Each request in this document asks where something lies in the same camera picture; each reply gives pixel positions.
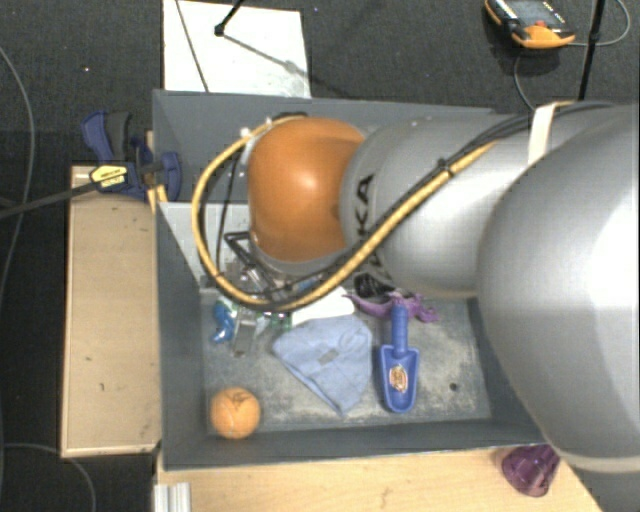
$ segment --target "gray bin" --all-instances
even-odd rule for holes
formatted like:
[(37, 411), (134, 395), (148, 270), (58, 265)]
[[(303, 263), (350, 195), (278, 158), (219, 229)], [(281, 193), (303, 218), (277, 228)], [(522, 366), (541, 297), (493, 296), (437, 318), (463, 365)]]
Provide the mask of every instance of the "gray bin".
[[(239, 127), (259, 124), (265, 115), (287, 110), (380, 126), (420, 115), (450, 116), (456, 109), (156, 92), (156, 151), (178, 151), (183, 163), (188, 163), (183, 179), (183, 193), (188, 195), (200, 169), (232, 141)], [(477, 115), (487, 112), (476, 111)], [(211, 198), (216, 199), (215, 191)], [(235, 197), (235, 204), (242, 199)], [(475, 301), (432, 301), (439, 322), (411, 321), (410, 345), (421, 350), (421, 372), (416, 406), (406, 415), (393, 414), (382, 406), (375, 366), (361, 403), (341, 417), (288, 373), (270, 353), (269, 342), (254, 344), (243, 359), (231, 357), (226, 346), (212, 346), (208, 338), (214, 328), (215, 292), (202, 287), (197, 272), (194, 275), (197, 261), (192, 255), (185, 257), (184, 241), (191, 237), (188, 209), (188, 203), (169, 205), (157, 215), (162, 449), (167, 469), (544, 442), (493, 354)], [(216, 209), (207, 210), (207, 224), (215, 226)], [(209, 244), (214, 247), (213, 237)], [(385, 342), (388, 326), (366, 321), (374, 345)], [(263, 408), (257, 432), (242, 441), (214, 435), (207, 414), (210, 396), (235, 385), (254, 392)]]

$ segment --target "yellow cable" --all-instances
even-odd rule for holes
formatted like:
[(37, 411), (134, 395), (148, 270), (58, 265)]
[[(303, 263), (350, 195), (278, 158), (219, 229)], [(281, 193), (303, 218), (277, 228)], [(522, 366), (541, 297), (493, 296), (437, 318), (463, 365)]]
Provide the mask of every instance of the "yellow cable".
[[(191, 229), (193, 231), (196, 247), (198, 249), (198, 254), (200, 254), (200, 258), (202, 259), (202, 263), (220, 288), (222, 288), (229, 295), (246, 305), (267, 306), (269, 304), (269, 301), (266, 299), (258, 299), (243, 292), (239, 288), (236, 288), (218, 271), (218, 268), (211, 259), (211, 255), (209, 254), (200, 230), (199, 212), (202, 195), (204, 194), (207, 183), (209, 182), (209, 179), (211, 178), (213, 173), (231, 155), (233, 155), (236, 151), (242, 149), (251, 139), (263, 134), (271, 127), (297, 118), (299, 118), (299, 116), (291, 116), (273, 121), (271, 123), (265, 123), (252, 130), (248, 135), (237, 140), (220, 155), (218, 155), (213, 161), (211, 161), (211, 163), (209, 163), (209, 165), (205, 168), (202, 175), (198, 179), (198, 183), (196, 184), (196, 187), (193, 191), (193, 198), (191, 199)], [(274, 308), (274, 311), (291, 311), (302, 306), (306, 306), (307, 304), (318, 300), (319, 298), (323, 297), (331, 290), (336, 288), (342, 281), (349, 277), (349, 275), (351, 275), (354, 270), (356, 270), (360, 265), (362, 265), (362, 263), (364, 263), (364, 261), (373, 253), (373, 251), (376, 250), (376, 248), (384, 241), (389, 233), (391, 233), (391, 231), (393, 231), (396, 226), (400, 224), (400, 222), (402, 222), (403, 219), (405, 219), (426, 199), (428, 199), (442, 186), (444, 186), (453, 177), (453, 175), (458, 174), (466, 167), (471, 165), (475, 160), (477, 160), (486, 151), (488, 151), (494, 144), (495, 141), (477, 148), (476, 150), (470, 152), (469, 154), (454, 162), (449, 169), (443, 170), (436, 174), (431, 180), (429, 180), (428, 183), (426, 183), (415, 194), (408, 198), (398, 209), (396, 209), (389, 216), (389, 218), (387, 218), (382, 223), (382, 225), (373, 232), (373, 234), (367, 239), (363, 246), (334, 274), (326, 279), (318, 288), (297, 300)]]

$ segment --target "plywood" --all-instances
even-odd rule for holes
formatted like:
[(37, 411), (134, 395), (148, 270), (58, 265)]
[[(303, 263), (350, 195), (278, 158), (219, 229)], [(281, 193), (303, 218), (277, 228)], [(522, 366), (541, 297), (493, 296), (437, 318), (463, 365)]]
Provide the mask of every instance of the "plywood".
[(158, 482), (191, 486), (193, 512), (596, 512), (562, 463), (549, 493), (518, 493), (497, 468), (499, 452), (433, 453), (348, 461), (165, 472)]
[[(73, 186), (91, 169), (72, 169)], [(70, 204), (61, 452), (152, 450), (160, 439), (154, 223), (93, 192)]]

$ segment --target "purple toy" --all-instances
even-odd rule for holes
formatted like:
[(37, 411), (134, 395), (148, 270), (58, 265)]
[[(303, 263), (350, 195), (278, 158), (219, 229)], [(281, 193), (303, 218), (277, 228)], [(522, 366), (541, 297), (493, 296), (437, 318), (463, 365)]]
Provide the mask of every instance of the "purple toy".
[(560, 457), (547, 444), (521, 446), (502, 461), (502, 472), (518, 491), (534, 498), (549, 491)]
[(435, 309), (427, 308), (422, 304), (422, 295), (416, 293), (411, 297), (404, 297), (400, 292), (396, 291), (389, 292), (386, 295), (389, 297), (389, 300), (382, 304), (369, 302), (352, 294), (347, 294), (345, 297), (351, 299), (363, 313), (375, 316), (376, 318), (391, 318), (393, 306), (401, 305), (407, 308), (409, 318), (416, 317), (424, 323), (438, 321), (438, 314)]

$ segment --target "sticker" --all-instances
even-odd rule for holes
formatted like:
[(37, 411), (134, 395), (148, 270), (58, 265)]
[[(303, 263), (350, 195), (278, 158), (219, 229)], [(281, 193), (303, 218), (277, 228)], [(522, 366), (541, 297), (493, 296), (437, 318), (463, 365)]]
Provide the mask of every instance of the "sticker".
[(124, 176), (116, 176), (114, 178), (108, 178), (106, 180), (101, 180), (100, 181), (100, 187), (101, 188), (109, 188), (112, 187), (113, 185), (119, 185), (120, 183), (124, 183)]
[(400, 391), (400, 393), (407, 391), (409, 387), (409, 376), (407, 375), (407, 370), (405, 370), (401, 364), (389, 370), (389, 384), (393, 389)]
[(127, 174), (127, 168), (123, 165), (101, 165), (97, 169), (91, 171), (91, 181), (94, 183), (103, 183), (106, 181), (114, 180), (115, 178), (121, 178), (119, 181), (113, 183), (123, 183), (125, 175)]

